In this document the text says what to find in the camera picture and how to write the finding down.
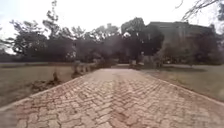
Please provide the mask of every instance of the building wall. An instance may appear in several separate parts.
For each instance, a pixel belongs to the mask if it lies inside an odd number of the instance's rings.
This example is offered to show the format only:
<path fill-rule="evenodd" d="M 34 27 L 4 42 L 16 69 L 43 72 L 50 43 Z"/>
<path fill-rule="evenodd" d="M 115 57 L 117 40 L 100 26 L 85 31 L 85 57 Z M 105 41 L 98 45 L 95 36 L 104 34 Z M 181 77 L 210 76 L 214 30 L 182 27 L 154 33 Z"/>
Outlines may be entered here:
<path fill-rule="evenodd" d="M 151 22 L 164 34 L 165 43 L 184 43 L 189 37 L 212 31 L 209 27 L 191 25 L 187 22 Z"/>

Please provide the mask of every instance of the brick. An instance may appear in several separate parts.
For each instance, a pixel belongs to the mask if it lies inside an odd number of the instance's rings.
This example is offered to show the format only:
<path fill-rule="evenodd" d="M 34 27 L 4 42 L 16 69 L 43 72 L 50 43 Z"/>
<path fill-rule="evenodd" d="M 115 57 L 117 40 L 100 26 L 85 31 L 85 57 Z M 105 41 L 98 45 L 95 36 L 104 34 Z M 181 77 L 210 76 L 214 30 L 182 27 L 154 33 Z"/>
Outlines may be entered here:
<path fill-rule="evenodd" d="M 73 128 L 74 126 L 78 126 L 81 125 L 81 120 L 77 119 L 77 120 L 71 120 L 69 122 L 65 122 L 61 124 L 61 128 Z"/>
<path fill-rule="evenodd" d="M 69 119 L 68 115 L 66 113 L 59 113 L 58 118 L 61 122 L 67 121 Z"/>
<path fill-rule="evenodd" d="M 110 123 L 111 123 L 111 125 L 113 125 L 116 128 L 129 128 L 125 123 L 123 123 L 115 118 L 110 119 Z"/>
<path fill-rule="evenodd" d="M 28 123 L 36 123 L 37 120 L 38 120 L 38 114 L 37 113 L 31 113 L 29 115 L 29 120 L 28 120 Z"/>
<path fill-rule="evenodd" d="M 85 124 L 87 128 L 95 127 L 95 122 L 88 116 L 81 117 L 82 123 Z"/>
<path fill-rule="evenodd" d="M 102 116 L 102 115 L 106 115 L 108 113 L 110 113 L 112 111 L 111 108 L 106 108 L 106 109 L 103 109 L 102 111 L 99 111 L 99 115 Z"/>
<path fill-rule="evenodd" d="M 48 126 L 47 121 L 38 122 L 38 123 L 35 123 L 35 124 L 31 124 L 31 123 L 28 124 L 28 128 L 44 128 L 44 127 L 47 127 L 47 126 Z"/>
<path fill-rule="evenodd" d="M 134 123 L 136 123 L 138 121 L 139 117 L 135 114 L 135 115 L 131 115 L 128 117 L 128 119 L 126 120 L 126 123 L 128 125 L 132 125 Z"/>
<path fill-rule="evenodd" d="M 58 120 L 49 120 L 48 126 L 50 128 L 60 128 L 60 124 L 59 124 Z"/>
<path fill-rule="evenodd" d="M 26 128 L 27 127 L 27 120 L 19 120 L 16 127 L 17 128 Z"/>
<path fill-rule="evenodd" d="M 108 122 L 100 124 L 96 128 L 113 128 Z"/>
<path fill-rule="evenodd" d="M 96 122 L 98 124 L 101 124 L 101 123 L 104 123 L 104 122 L 107 122 L 109 119 L 110 119 L 110 115 L 104 115 L 104 116 L 101 116 L 100 118 L 96 119 Z"/>
<path fill-rule="evenodd" d="M 45 116 L 40 116 L 38 121 L 47 121 L 47 120 L 52 120 L 56 118 L 57 118 L 57 115 L 45 115 Z"/>

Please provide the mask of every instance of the foliage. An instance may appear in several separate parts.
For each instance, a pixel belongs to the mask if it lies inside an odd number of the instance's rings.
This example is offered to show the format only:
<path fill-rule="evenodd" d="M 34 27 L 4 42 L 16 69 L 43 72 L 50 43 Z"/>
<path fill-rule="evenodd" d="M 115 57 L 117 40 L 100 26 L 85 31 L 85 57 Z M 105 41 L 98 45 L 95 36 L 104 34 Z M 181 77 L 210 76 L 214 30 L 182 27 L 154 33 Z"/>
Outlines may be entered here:
<path fill-rule="evenodd" d="M 217 54 L 214 33 L 197 35 L 188 40 L 187 45 L 163 45 L 164 35 L 160 29 L 152 24 L 145 25 L 143 19 L 138 17 L 125 22 L 120 28 L 111 23 L 92 31 L 86 31 L 80 26 L 60 27 L 57 24 L 59 17 L 55 11 L 56 5 L 57 1 L 54 0 L 52 9 L 47 12 L 47 19 L 43 20 L 44 28 L 40 28 L 35 21 L 11 21 L 17 31 L 16 37 L 2 42 L 11 45 L 23 61 L 79 60 L 89 63 L 99 59 L 110 65 L 111 59 L 118 59 L 120 62 L 136 60 L 138 63 L 142 53 L 152 57 L 159 51 L 160 56 L 177 63 L 183 60 L 189 64 L 194 61 L 204 62 L 205 59 L 215 61 L 208 59 L 215 58 Z"/>

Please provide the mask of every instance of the tree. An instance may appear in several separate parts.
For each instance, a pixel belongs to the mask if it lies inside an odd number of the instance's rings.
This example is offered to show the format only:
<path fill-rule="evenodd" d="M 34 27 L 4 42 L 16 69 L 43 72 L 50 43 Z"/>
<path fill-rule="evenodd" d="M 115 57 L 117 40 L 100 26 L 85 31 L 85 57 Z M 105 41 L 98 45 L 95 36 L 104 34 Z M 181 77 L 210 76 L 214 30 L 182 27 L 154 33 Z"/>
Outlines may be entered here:
<path fill-rule="evenodd" d="M 188 20 L 189 18 L 195 16 L 198 12 L 202 9 L 214 4 L 214 3 L 221 3 L 222 0 L 197 0 L 193 7 L 191 7 L 182 17 L 182 20 Z"/>
<path fill-rule="evenodd" d="M 153 56 L 162 47 L 163 34 L 156 26 L 146 26 L 142 18 L 134 18 L 122 24 L 121 31 L 131 59 L 137 62 L 142 52 L 146 56 Z"/>
<path fill-rule="evenodd" d="M 10 23 L 18 33 L 15 39 L 7 39 L 13 46 L 13 51 L 23 57 L 39 57 L 39 53 L 46 48 L 46 37 L 38 24 L 35 21 L 23 23 L 11 21 Z"/>
<path fill-rule="evenodd" d="M 47 20 L 43 20 L 44 26 L 50 30 L 50 38 L 57 36 L 60 27 L 56 24 L 58 21 L 58 15 L 55 12 L 55 7 L 57 6 L 57 1 L 52 2 L 52 10 L 47 12 Z"/>

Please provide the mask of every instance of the bare branch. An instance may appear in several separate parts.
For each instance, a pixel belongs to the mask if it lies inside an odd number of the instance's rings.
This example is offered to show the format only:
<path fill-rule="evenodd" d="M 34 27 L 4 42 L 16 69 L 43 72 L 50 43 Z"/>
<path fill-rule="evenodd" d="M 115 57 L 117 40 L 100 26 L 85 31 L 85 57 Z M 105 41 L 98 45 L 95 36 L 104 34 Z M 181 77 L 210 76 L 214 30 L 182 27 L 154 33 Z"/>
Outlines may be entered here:
<path fill-rule="evenodd" d="M 184 0 L 181 0 L 181 3 L 178 6 L 176 6 L 175 9 L 180 8 L 180 6 L 182 6 L 183 3 L 184 3 Z"/>
<path fill-rule="evenodd" d="M 190 8 L 183 16 L 182 21 L 186 21 L 190 17 L 195 16 L 198 12 L 200 12 L 203 8 L 208 7 L 216 2 L 221 0 L 198 0 L 195 5 Z"/>

